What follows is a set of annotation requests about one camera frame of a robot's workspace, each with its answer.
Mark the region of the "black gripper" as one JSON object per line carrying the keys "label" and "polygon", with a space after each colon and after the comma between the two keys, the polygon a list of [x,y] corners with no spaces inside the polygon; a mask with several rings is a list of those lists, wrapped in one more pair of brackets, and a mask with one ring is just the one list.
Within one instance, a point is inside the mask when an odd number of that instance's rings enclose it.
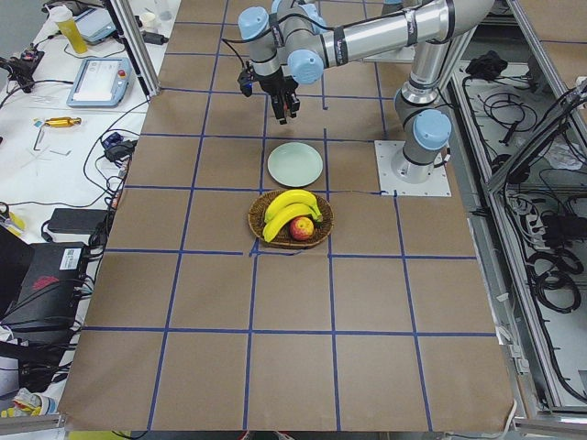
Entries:
{"label": "black gripper", "polygon": [[296,118],[300,110],[300,101],[296,95],[298,82],[291,75],[275,72],[269,76],[260,76],[261,89],[271,98],[271,107],[280,125],[286,125],[286,119]]}

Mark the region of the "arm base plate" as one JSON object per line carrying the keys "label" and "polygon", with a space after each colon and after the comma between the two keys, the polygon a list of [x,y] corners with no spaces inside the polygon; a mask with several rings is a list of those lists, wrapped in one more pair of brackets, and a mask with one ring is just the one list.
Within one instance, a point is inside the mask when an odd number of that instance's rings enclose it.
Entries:
{"label": "arm base plate", "polygon": [[403,63],[411,64],[415,57],[415,48],[406,47],[400,49],[387,50],[385,52],[365,57],[364,62],[385,62],[385,63]]}
{"label": "arm base plate", "polygon": [[415,165],[404,156],[403,141],[374,142],[380,192],[388,196],[450,197],[441,153],[428,165]]}

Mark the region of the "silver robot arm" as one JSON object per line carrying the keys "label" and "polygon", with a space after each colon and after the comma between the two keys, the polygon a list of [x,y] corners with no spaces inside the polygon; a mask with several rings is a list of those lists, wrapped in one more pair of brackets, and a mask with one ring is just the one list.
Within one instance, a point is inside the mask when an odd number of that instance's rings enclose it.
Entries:
{"label": "silver robot arm", "polygon": [[449,118],[435,108],[440,85],[492,7],[490,1],[387,1],[380,16],[328,27],[312,1],[275,1],[270,10],[252,6],[238,17],[239,41],[249,48],[240,91],[249,96],[258,83],[284,125],[300,109],[297,87],[317,82],[326,69],[414,49],[410,75],[395,97],[405,143],[391,168],[403,182],[423,183],[452,131]]}

